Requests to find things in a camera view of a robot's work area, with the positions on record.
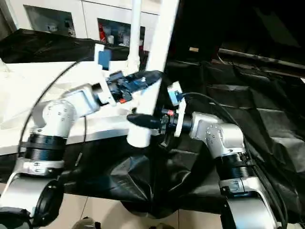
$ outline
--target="white cabinet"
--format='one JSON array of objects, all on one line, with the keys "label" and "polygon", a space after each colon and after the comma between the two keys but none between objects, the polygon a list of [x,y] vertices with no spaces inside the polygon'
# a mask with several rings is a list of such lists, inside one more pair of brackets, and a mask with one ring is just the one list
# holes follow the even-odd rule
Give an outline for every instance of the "white cabinet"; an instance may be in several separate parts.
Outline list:
[{"label": "white cabinet", "polygon": [[[161,0],[142,0],[141,37],[149,51]],[[17,29],[77,38],[106,39],[128,46],[132,0],[6,0]]]},{"label": "white cabinet", "polygon": [[[108,6],[132,9],[132,0],[85,0]],[[142,0],[142,12],[159,14],[161,0]]]},{"label": "white cabinet", "polygon": [[87,38],[80,0],[6,0],[17,29]]},{"label": "white cabinet", "polygon": [[[107,27],[112,25],[112,28],[107,28],[107,31],[105,31],[106,33],[109,33],[109,30],[112,29],[112,32],[117,34],[120,33],[118,27],[130,26],[132,22],[132,10],[129,9],[92,2],[83,2],[83,9],[88,38],[95,40],[100,40],[99,28],[103,24],[107,24]],[[158,15],[144,12],[141,13],[141,36],[142,40],[144,39],[144,50],[150,49],[157,20]]]}]

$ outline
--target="white tube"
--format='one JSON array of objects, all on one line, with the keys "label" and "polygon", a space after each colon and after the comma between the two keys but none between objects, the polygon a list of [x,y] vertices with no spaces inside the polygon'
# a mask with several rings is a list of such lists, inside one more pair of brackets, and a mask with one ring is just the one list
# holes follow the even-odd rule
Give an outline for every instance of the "white tube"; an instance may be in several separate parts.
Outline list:
[{"label": "white tube", "polygon": [[140,57],[140,31],[141,31],[141,6],[142,0],[132,0],[132,26],[130,33],[129,55],[127,59],[128,74],[139,70]]},{"label": "white tube", "polygon": [[[178,10],[179,0],[163,0],[160,16],[153,36],[153,42],[146,70],[164,71],[167,53],[173,33],[173,27]],[[142,92],[137,113],[152,115],[156,106],[161,80]],[[150,129],[131,124],[127,141],[134,147],[149,146],[151,139]]]}]

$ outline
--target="black fabric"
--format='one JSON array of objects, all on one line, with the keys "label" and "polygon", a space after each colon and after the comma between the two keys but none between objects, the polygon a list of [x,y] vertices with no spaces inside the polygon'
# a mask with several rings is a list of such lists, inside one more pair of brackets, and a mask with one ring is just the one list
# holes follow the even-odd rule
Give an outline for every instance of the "black fabric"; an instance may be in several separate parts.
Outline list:
[{"label": "black fabric", "polygon": [[[52,34],[19,33],[13,34],[12,40],[8,37],[0,42],[0,57],[5,62],[25,59],[34,62],[40,58],[42,61],[56,61],[56,58],[75,61],[79,56],[73,55],[77,53],[74,48],[87,51],[85,44],[94,43]],[[84,42],[85,47],[81,43],[71,47],[71,43],[75,45],[78,40]],[[47,56],[50,49],[57,53]],[[165,73],[168,81],[179,80],[184,92],[208,94],[228,109],[241,126],[251,151],[283,194],[289,221],[302,221],[305,214],[305,109],[302,101],[305,86],[301,80],[231,65],[204,62],[199,67],[170,60]],[[169,104],[165,85],[160,90],[158,104]],[[194,99],[188,100],[187,113],[192,111],[219,115],[207,101]],[[156,218],[178,208],[220,213],[224,198],[206,146],[191,140],[187,133],[179,139],[167,140],[167,148],[160,146],[162,137],[153,137],[148,148],[137,149],[128,145],[124,136],[87,142],[84,150],[82,144],[68,146],[64,155],[67,172],[61,177],[66,183],[66,192],[118,199],[131,212]],[[81,150],[82,158],[74,169]],[[0,157],[1,182],[9,178],[14,160],[15,155]]]},{"label": "black fabric", "polygon": [[[101,42],[19,29],[0,42],[0,58],[5,63],[30,63],[77,61],[89,56],[92,61],[96,43]],[[113,61],[126,60],[129,54],[123,46],[109,44],[107,49]]]}]

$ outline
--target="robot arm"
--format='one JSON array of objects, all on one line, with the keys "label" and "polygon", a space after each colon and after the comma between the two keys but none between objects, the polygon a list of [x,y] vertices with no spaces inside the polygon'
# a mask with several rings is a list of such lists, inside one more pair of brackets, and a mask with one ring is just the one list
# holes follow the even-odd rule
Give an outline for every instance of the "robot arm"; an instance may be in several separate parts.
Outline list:
[{"label": "robot arm", "polygon": [[190,138],[207,145],[215,160],[221,194],[226,197],[221,215],[224,229],[277,228],[266,190],[245,150],[241,129],[211,114],[194,112],[191,117],[184,115],[186,105],[184,99],[179,99],[182,91],[178,82],[169,87],[168,92],[172,104],[179,105],[177,111],[163,112],[161,120],[142,114],[130,114],[127,119],[162,133],[172,130],[176,137],[181,131],[189,132]]},{"label": "robot arm", "polygon": [[0,198],[0,223],[20,221],[20,225],[37,228],[54,221],[63,197],[58,177],[63,171],[62,158],[74,122],[106,104],[132,100],[133,92],[149,87],[160,77],[158,71],[126,77],[118,72],[106,81],[85,84],[57,100],[39,104],[33,111],[30,137],[22,145],[26,149],[24,157],[17,159]]}]

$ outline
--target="blue part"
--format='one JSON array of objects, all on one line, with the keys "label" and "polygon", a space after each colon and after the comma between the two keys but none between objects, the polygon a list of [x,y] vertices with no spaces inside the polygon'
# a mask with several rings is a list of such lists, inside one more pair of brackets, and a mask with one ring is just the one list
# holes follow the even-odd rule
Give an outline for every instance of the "blue part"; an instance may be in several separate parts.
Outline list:
[{"label": "blue part", "polygon": [[176,99],[177,99],[178,102],[183,99],[182,93],[175,92],[175,95],[176,95]]},{"label": "blue part", "polygon": [[111,51],[105,49],[103,52],[99,52],[98,64],[103,66],[103,70],[109,70],[111,60]]}]

